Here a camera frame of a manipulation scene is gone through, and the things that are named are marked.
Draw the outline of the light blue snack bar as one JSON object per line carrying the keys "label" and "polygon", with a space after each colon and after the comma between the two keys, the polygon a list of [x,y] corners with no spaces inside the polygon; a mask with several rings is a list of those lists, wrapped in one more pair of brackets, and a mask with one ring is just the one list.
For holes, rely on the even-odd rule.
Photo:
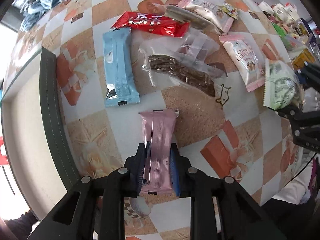
{"label": "light blue snack bar", "polygon": [[103,34],[106,107],[140,103],[132,72],[130,47],[130,28],[114,29]]}

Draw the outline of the green white snack bag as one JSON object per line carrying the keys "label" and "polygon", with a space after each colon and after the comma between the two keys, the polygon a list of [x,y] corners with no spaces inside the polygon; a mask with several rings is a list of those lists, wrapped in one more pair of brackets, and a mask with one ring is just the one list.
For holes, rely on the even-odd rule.
{"label": "green white snack bag", "polygon": [[263,105],[272,110],[287,106],[303,110],[303,87],[295,71],[281,60],[265,60],[265,88]]}

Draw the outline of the clear bag brown snack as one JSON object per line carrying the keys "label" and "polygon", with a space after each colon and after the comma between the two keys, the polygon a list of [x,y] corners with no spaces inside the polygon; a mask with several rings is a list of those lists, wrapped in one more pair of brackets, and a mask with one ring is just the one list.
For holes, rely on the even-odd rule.
{"label": "clear bag brown snack", "polygon": [[214,81],[227,77],[227,73],[221,64],[207,63],[206,58],[219,49],[208,35],[190,28],[180,38],[163,36],[143,41],[138,49],[139,62],[153,87],[164,87],[167,77],[176,85],[196,88],[214,97]]}

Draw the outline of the red snack bar wrapper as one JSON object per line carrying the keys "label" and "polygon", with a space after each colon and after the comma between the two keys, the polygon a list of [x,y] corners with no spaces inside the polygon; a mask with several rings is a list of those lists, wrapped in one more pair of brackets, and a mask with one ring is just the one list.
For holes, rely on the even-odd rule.
{"label": "red snack bar wrapper", "polygon": [[132,28],[161,36],[180,38],[187,33],[189,23],[182,23],[163,15],[126,11],[111,27],[111,29],[120,28]]}

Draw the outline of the light blue cloth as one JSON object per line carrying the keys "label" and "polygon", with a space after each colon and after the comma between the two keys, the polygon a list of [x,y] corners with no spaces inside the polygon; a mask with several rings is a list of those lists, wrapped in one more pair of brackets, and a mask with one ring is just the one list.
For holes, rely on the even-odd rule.
{"label": "light blue cloth", "polygon": [[28,32],[49,10],[66,0],[26,0],[20,9],[24,19],[20,31]]}

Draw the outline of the pink snack bar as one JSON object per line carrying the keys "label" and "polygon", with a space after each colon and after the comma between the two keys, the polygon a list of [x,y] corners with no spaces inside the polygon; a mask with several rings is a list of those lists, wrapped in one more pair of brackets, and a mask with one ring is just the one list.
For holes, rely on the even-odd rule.
{"label": "pink snack bar", "polygon": [[140,112],[146,161],[142,192],[173,194],[170,174],[170,150],[178,109],[160,109]]}

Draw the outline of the shallow green-rimmed cardboard tray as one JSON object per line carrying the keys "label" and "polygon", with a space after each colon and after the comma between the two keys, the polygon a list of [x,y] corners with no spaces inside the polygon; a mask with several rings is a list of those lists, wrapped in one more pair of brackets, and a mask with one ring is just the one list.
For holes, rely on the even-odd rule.
{"label": "shallow green-rimmed cardboard tray", "polygon": [[30,57],[4,92],[1,119],[17,186],[42,220],[80,178],[62,123],[55,54],[41,48]]}

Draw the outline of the silver grey snack bar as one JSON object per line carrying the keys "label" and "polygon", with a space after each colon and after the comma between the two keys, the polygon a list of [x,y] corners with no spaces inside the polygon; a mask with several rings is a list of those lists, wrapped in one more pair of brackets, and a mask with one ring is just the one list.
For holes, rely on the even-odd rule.
{"label": "silver grey snack bar", "polygon": [[190,27],[197,30],[215,30],[215,25],[207,19],[175,5],[166,5],[165,15],[177,21],[189,23]]}

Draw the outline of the colourful cartoon candy packet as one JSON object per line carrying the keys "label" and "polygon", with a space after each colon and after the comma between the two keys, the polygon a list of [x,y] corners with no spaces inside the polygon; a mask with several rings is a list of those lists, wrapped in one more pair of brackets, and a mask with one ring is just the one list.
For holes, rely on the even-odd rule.
{"label": "colourful cartoon candy packet", "polygon": [[235,20],[239,18],[239,10],[233,7],[231,4],[224,2],[221,10],[225,12],[228,16],[232,17]]}

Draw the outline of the yellow snack bag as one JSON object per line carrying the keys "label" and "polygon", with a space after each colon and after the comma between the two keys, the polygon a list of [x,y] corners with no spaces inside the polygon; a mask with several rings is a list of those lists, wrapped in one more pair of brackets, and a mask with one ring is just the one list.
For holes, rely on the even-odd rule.
{"label": "yellow snack bag", "polygon": [[294,70],[301,69],[305,66],[305,62],[307,63],[315,63],[316,60],[313,55],[310,53],[308,49],[301,50],[297,56],[293,57],[292,65]]}

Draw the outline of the pink crispy cranberry packet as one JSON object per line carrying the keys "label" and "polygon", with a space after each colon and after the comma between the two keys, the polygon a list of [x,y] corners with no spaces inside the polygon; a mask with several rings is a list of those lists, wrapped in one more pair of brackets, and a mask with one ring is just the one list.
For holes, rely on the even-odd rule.
{"label": "pink crispy cranberry packet", "polygon": [[264,85],[264,71],[243,35],[220,35],[219,40],[238,69],[248,92]]}

